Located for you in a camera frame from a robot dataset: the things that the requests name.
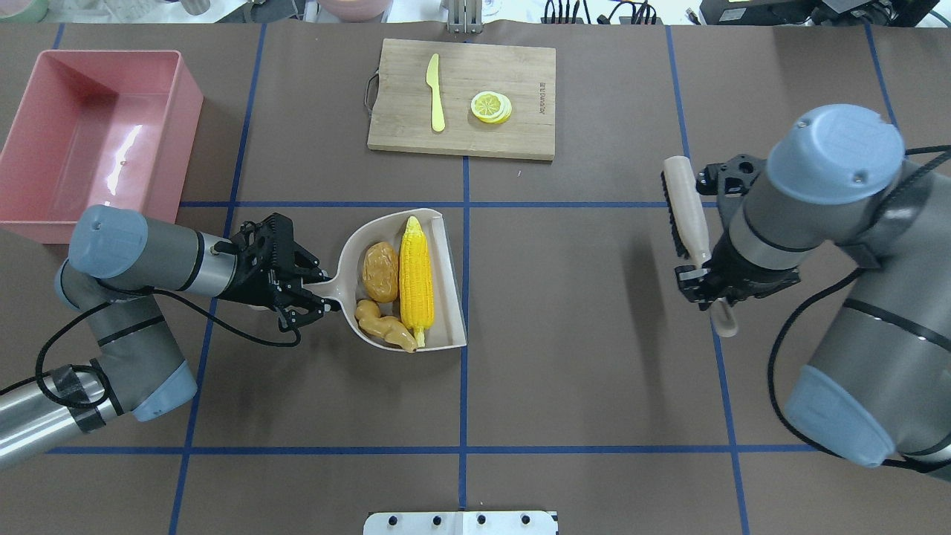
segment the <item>white dustpan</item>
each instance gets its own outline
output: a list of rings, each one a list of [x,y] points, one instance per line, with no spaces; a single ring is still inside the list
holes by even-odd
[[[449,250],[449,239],[446,236],[446,226],[442,214],[428,208],[419,208],[386,215],[367,223],[354,232],[347,243],[343,245],[340,261],[337,265],[337,276],[325,283],[305,285],[307,289],[319,295],[333,299],[340,303],[342,313],[347,317],[350,328],[367,344],[387,349],[402,351],[396,346],[384,344],[381,340],[372,339],[357,325],[354,314],[357,311],[357,301],[369,299],[363,284],[360,281],[360,270],[363,266],[363,255],[366,249],[377,242],[389,242],[399,252],[399,243],[402,241],[403,231],[406,229],[406,220],[415,215],[422,226],[422,231],[429,241],[429,255],[433,265],[433,294],[436,309],[436,321],[426,330],[426,347],[419,351],[436,351],[451,347],[466,345],[465,324],[462,322],[462,306],[459,291],[456,287],[456,277],[453,273],[453,262]],[[391,304],[379,306],[383,315],[398,312]]]

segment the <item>blue tape line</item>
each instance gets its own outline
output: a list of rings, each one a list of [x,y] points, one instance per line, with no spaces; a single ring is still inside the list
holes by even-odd
[[[178,519],[182,512],[182,496],[184,496],[184,480],[188,473],[188,454],[182,455],[182,463],[179,465],[179,481],[175,485],[175,502],[172,503],[171,520],[168,521],[168,535],[175,535],[178,531]]]
[[[469,446],[470,455],[618,455],[645,453],[730,453],[731,446]]]
[[[267,25],[261,25],[261,34],[258,37],[258,51],[254,58],[254,72],[251,74],[251,88],[247,93],[247,105],[244,108],[244,123],[241,128],[241,142],[238,144],[238,158],[235,162],[235,174],[231,181],[231,195],[229,197],[232,203],[228,207],[228,213],[224,218],[224,233],[227,236],[231,233],[231,222],[234,219],[234,202],[238,198],[238,186],[241,183],[241,171],[244,166],[244,149],[247,147],[247,132],[251,128],[251,113],[254,110],[254,96],[258,90],[258,74],[261,72],[261,57],[264,53],[264,38],[267,35]]]
[[[462,208],[460,202],[425,201],[182,201],[180,208]]]
[[[178,446],[60,446],[50,455],[182,455]]]
[[[61,22],[59,29],[56,31],[56,38],[53,39],[53,50],[59,49],[59,44],[63,41],[63,32],[66,31],[66,23]]]
[[[733,449],[737,453],[808,453],[819,451],[808,444],[739,444]]]
[[[677,120],[680,122],[680,143],[684,156],[690,158],[690,143],[687,140],[687,121],[684,119],[684,103],[680,98],[680,78],[677,75],[677,54],[673,50],[673,33],[670,26],[664,26],[667,32],[667,56],[670,58],[670,77],[673,79],[673,99],[677,103]]]
[[[212,299],[208,312],[215,315],[218,310],[218,300]],[[179,469],[179,481],[175,485],[175,501],[172,503],[171,519],[168,522],[168,535],[175,535],[178,529],[179,513],[182,510],[182,498],[184,497],[184,483],[188,475],[188,460],[191,455],[192,440],[195,436],[195,422],[198,420],[198,402],[202,397],[202,383],[204,382],[204,368],[208,360],[208,349],[211,347],[211,332],[214,324],[208,320],[204,326],[204,339],[202,341],[201,358],[198,361],[198,372],[195,374],[195,384],[198,390],[195,397],[191,400],[191,408],[188,412],[188,427],[185,429],[184,447],[182,448],[182,466]]]
[[[663,453],[811,453],[805,444],[663,446],[193,446],[189,457],[228,455],[640,455]],[[176,446],[60,446],[47,455],[182,455]]]
[[[458,446],[221,446],[191,448],[192,455],[456,455]]]
[[[238,158],[235,162],[234,178],[231,181],[231,195],[229,197],[230,206],[227,215],[224,217],[224,230],[222,236],[227,236],[231,230],[231,222],[234,219],[234,202],[238,197],[238,186],[241,183],[241,171],[244,161],[244,149],[247,146],[247,132],[251,126],[251,113],[254,110],[254,96],[258,87],[258,74],[261,72],[261,58],[264,52],[264,39],[267,35],[267,25],[261,25],[261,32],[258,37],[258,50],[254,58],[254,71],[251,74],[251,87],[247,94],[247,106],[244,110],[244,123],[242,125],[241,142],[238,146]],[[209,313],[213,316],[218,308],[218,300],[211,300]],[[188,462],[192,440],[195,436],[195,422],[198,420],[198,403],[202,399],[202,383],[204,382],[205,363],[208,360],[208,348],[211,346],[211,332],[213,325],[208,320],[204,328],[204,341],[202,343],[202,356],[198,363],[198,373],[195,377],[195,383],[198,385],[198,391],[191,401],[191,412],[188,414],[188,428],[185,431],[184,451],[182,453],[182,467],[179,471],[179,481],[175,486],[175,501],[172,505],[171,519],[168,523],[168,535],[175,535],[178,529],[179,514],[182,511],[182,498],[184,497],[184,485],[188,475]]]
[[[471,198],[469,188],[469,156],[462,157],[462,321],[469,330],[469,245]],[[466,508],[469,445],[469,345],[462,347],[459,357],[459,509]]]
[[[888,98],[888,88],[885,86],[885,77],[882,74],[882,64],[879,63],[879,53],[875,48],[875,37],[872,35],[872,27],[865,23],[865,39],[868,41],[868,50],[872,53],[872,64],[875,65],[875,75],[879,77],[879,88],[882,89],[882,98],[885,101],[885,109],[888,110],[888,119],[898,131],[902,129],[898,126],[898,119],[895,118],[895,110],[891,108],[891,99]]]
[[[703,203],[716,208],[715,202]],[[664,201],[182,201],[180,208],[666,208]]]
[[[747,494],[743,490],[743,472],[740,470],[740,454],[733,451],[729,454],[729,458],[733,464],[733,484],[736,486],[736,504],[740,509],[740,529],[743,535],[749,535]]]
[[[713,350],[716,353],[717,375],[720,378],[720,396],[723,398],[723,413],[727,421],[727,439],[730,446],[730,460],[733,464],[733,485],[736,487],[736,505],[740,512],[740,527],[743,535],[749,535],[749,519],[747,517],[747,497],[743,490],[743,475],[740,472],[740,454],[736,450],[736,429],[733,426],[733,407],[729,400],[729,384],[727,381],[727,366],[723,360],[723,346],[720,337],[710,323],[710,334],[713,336]]]

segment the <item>wooden cutting board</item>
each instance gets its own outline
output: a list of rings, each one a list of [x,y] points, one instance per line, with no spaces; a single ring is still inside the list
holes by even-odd
[[[446,129],[430,124],[426,68],[439,54],[439,87]],[[482,123],[472,98],[498,91],[512,101],[512,117]],[[554,49],[384,39],[379,92],[367,147],[374,150],[554,159]]]

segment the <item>white plastic bracket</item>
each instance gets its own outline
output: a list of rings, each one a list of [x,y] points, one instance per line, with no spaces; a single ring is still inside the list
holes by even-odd
[[[363,535],[557,535],[558,513],[452,511],[374,513]]]

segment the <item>black cable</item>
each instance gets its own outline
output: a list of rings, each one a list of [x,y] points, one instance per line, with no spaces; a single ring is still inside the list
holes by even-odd
[[[644,3],[641,5],[641,8],[637,10],[637,14],[634,15],[634,18],[631,19],[631,24],[641,24],[641,21],[644,21],[644,24],[648,24],[648,19],[650,14],[653,12],[654,24],[657,22],[657,11],[653,8],[652,5],[648,4],[647,0],[644,0]]]
[[[48,373],[43,371],[43,363],[44,361],[46,361],[47,353],[49,352],[49,349],[53,347],[53,344],[55,344],[57,340],[62,338],[64,334],[69,332],[70,329],[79,325],[80,322],[82,322],[83,320],[91,316],[92,314],[95,314],[96,312],[102,310],[103,308],[109,307],[110,305],[111,303],[102,303],[93,308],[90,308],[89,310],[73,318],[72,321],[65,324],[63,328],[56,331],[56,334],[52,335],[52,337],[50,337],[49,340],[47,340],[47,342],[43,344],[43,347],[40,349],[39,354],[36,355],[36,369],[35,369],[35,374],[33,375],[33,380],[36,381],[36,386],[40,389],[41,392],[43,392],[43,395],[46,396],[47,399],[49,399],[56,405],[67,406],[69,408],[94,408],[98,406],[99,404],[101,404],[102,402],[104,402],[105,400],[109,399],[109,395],[112,394],[112,385],[109,384],[108,377],[106,377],[105,373],[103,373],[102,370],[96,369],[92,366],[72,366],[72,368],[75,371],[85,371],[87,373],[91,373],[96,376],[96,380],[98,380],[99,383],[103,386],[103,395],[100,396],[100,398],[97,399],[96,401],[81,403],[81,402],[73,402],[66,398],[61,398],[60,396],[57,396],[56,394],[52,393],[52,391],[47,387],[47,382],[43,380],[44,377],[49,375]]]
[[[786,18],[785,16],[783,16],[783,15],[777,13],[776,10],[775,10],[772,6],[770,6],[769,8],[767,8],[767,11],[769,11],[769,14],[771,14],[771,15],[774,16],[774,17],[776,17],[776,18],[779,19],[780,21],[782,21],[783,24],[788,24],[788,25],[790,25],[790,26],[802,26],[803,24],[805,24],[806,22],[808,22],[809,19],[812,18],[811,16],[808,16],[808,17],[806,17],[805,19],[803,19],[802,22],[789,22],[789,19],[788,19],[788,18]]]
[[[228,332],[232,334],[237,334],[238,336],[241,336],[242,338],[244,338],[244,340],[249,340],[251,342],[254,342],[255,344],[260,344],[262,346],[267,346],[267,347],[296,347],[301,343],[301,331],[297,329],[296,327],[291,327],[291,332],[294,333],[293,342],[272,342],[270,340],[264,340],[263,338],[258,338],[257,336],[254,336],[253,334],[248,334],[236,327],[232,327],[231,325],[225,323],[223,320],[218,319],[211,312],[208,312],[204,308],[201,308],[198,305],[195,305],[194,303],[192,303],[191,301],[188,301],[187,299],[185,299],[181,295],[178,295],[177,293],[172,293],[170,291],[166,291],[163,289],[153,289],[151,293],[154,293],[157,295],[164,295],[165,297],[170,297],[174,299],[175,301],[178,301],[179,303],[185,305],[186,307],[189,307],[192,310],[198,312],[199,314],[202,314],[205,318],[208,318],[213,323],[215,323],[215,325],[218,325],[219,327],[224,328],[224,330],[227,330]]]
[[[921,150],[933,152],[934,150],[932,149],[938,149],[938,147],[924,147]],[[918,154],[918,152],[910,152],[910,151],[907,152],[906,154],[912,154],[912,153]],[[951,160],[951,147],[948,147],[947,150],[945,150],[944,152],[942,152],[941,154],[933,158],[927,164],[924,164],[923,166],[915,169],[915,172],[904,177],[902,181],[899,182],[898,185],[895,186],[895,188],[892,189],[888,193],[888,195],[885,196],[884,199],[882,199],[878,207],[875,208],[875,213],[872,215],[872,222],[871,222],[871,225],[869,225],[869,227],[870,228],[874,227],[875,224],[878,223],[880,219],[882,219],[882,216],[885,214],[886,211],[888,211],[888,207],[893,202],[895,202],[895,199],[899,198],[906,190],[908,190],[908,188],[910,188],[912,185],[918,182],[919,179],[921,179],[924,175],[933,171],[939,165],[943,164],[944,162],[948,160]]]
[[[822,301],[826,297],[841,290],[842,288],[852,284],[852,282],[855,281],[855,279],[858,279],[859,276],[862,275],[862,273],[864,272],[865,272],[865,269],[861,267],[857,267],[854,271],[846,275],[845,278],[843,278],[843,280],[839,281],[838,283],[835,283],[834,285],[830,287],[827,287],[826,289],[816,292],[811,297],[803,301],[801,305],[796,307],[796,309],[792,311],[792,314],[789,315],[789,318],[783,324],[783,327],[780,328],[779,334],[776,335],[776,341],[773,342],[772,350],[769,352],[769,361],[767,362],[767,388],[769,390],[769,404],[772,406],[773,413],[776,414],[776,418],[779,419],[780,424],[783,424],[783,427],[785,427],[787,431],[795,435],[796,438],[803,441],[807,445],[812,446],[816,448],[817,450],[822,451],[823,453],[826,453],[833,457],[839,457],[839,458],[841,458],[842,456],[828,449],[827,447],[817,443],[816,441],[810,439],[809,437],[805,436],[803,433],[799,431],[799,429],[793,426],[793,424],[791,424],[789,420],[786,419],[785,414],[783,414],[783,410],[779,407],[779,403],[776,401],[776,384],[775,384],[776,357],[777,355],[779,355],[779,349],[783,345],[783,340],[786,338],[786,335],[789,333],[789,330],[792,328],[792,324],[796,322],[796,319],[799,318],[799,316],[801,316],[807,308],[815,305],[819,301]],[[907,460],[896,461],[894,459],[885,459],[882,462],[882,466],[892,466],[895,468],[915,470],[918,472],[925,472],[925,471],[928,471],[929,469],[934,469],[934,467],[928,467],[924,465],[923,463],[907,461]]]
[[[631,21],[634,20],[634,16],[637,14],[637,6],[640,4],[636,2],[628,2],[627,0],[620,0],[617,3],[617,6],[614,6],[614,9],[611,10],[611,14],[608,15],[608,24],[611,23],[611,19],[614,18],[614,14],[621,9],[621,6],[630,5],[631,6]]]
[[[938,13],[937,11],[933,11],[933,10],[932,10],[932,11],[929,11],[928,14],[930,14],[931,16],[935,17],[936,19],[942,21],[942,22],[944,23],[944,25],[947,26],[948,28],[951,28],[951,20],[948,20],[944,15]]]
[[[43,377],[49,377],[49,372],[48,371],[43,372]],[[26,385],[29,385],[30,383],[35,383],[35,382],[36,382],[36,377],[28,377],[24,379],[23,381],[19,381],[10,386],[7,386],[6,388],[0,389],[0,396],[13,392],[15,389],[19,388],[20,386],[26,386]]]
[[[130,292],[130,293],[132,293],[133,295],[146,295],[143,293],[135,293],[135,292]],[[188,301],[184,297],[177,295],[175,293],[172,293],[170,291],[166,291],[163,289],[152,289],[149,293],[155,293],[159,295],[164,295],[166,297],[170,297],[178,301],[179,303],[186,305],[192,310],[195,310],[196,312],[202,314],[205,318],[208,318],[209,320],[214,322],[216,325],[224,328],[228,332],[237,334],[238,336],[241,336],[245,340],[249,340],[251,342],[254,342],[255,344],[260,344],[262,346],[267,346],[267,347],[295,347],[301,343],[301,331],[297,329],[296,327],[291,327],[291,331],[294,333],[293,342],[272,342],[270,340],[264,340],[263,338],[258,338],[257,336],[254,336],[252,334],[248,334],[242,330],[239,330],[236,327],[229,325],[225,321],[218,319],[214,314],[204,310],[198,305],[195,305],[194,303],[192,303],[191,301]],[[6,386],[3,389],[0,389],[0,395],[4,395],[9,392],[12,392],[16,388],[19,388],[20,386],[25,386],[25,385],[28,385],[29,383],[36,383],[37,387],[39,387],[40,391],[43,392],[43,395],[46,396],[47,399],[49,399],[56,405],[66,406],[69,408],[81,408],[81,409],[93,408],[98,406],[105,400],[109,399],[109,397],[113,393],[112,385],[109,383],[109,379],[105,375],[105,373],[103,373],[102,370],[98,368],[87,366],[87,365],[71,365],[73,371],[78,371],[81,373],[91,373],[95,375],[96,380],[99,381],[99,383],[103,386],[103,395],[99,399],[92,402],[88,402],[88,403],[73,402],[54,394],[47,387],[46,382],[44,381],[44,378],[49,377],[49,372],[43,371],[47,353],[49,352],[49,349],[53,346],[53,344],[55,344],[60,338],[63,337],[63,335],[69,332],[73,327],[76,327],[82,321],[86,320],[86,318],[102,310],[103,308],[108,307],[109,305],[110,303],[102,303],[101,305],[97,307],[90,308],[89,310],[73,318],[73,320],[70,321],[65,326],[63,326],[63,328],[59,329],[56,332],[56,334],[53,334],[52,337],[50,337],[49,340],[47,340],[47,342],[43,344],[43,347],[40,349],[39,354],[36,356],[35,374],[28,379],[24,379],[23,381],[19,381],[13,385]]]
[[[908,149],[904,152],[905,156],[914,156],[915,154],[931,154],[933,152],[945,152],[951,150],[951,145],[933,145],[931,147],[917,147]]]

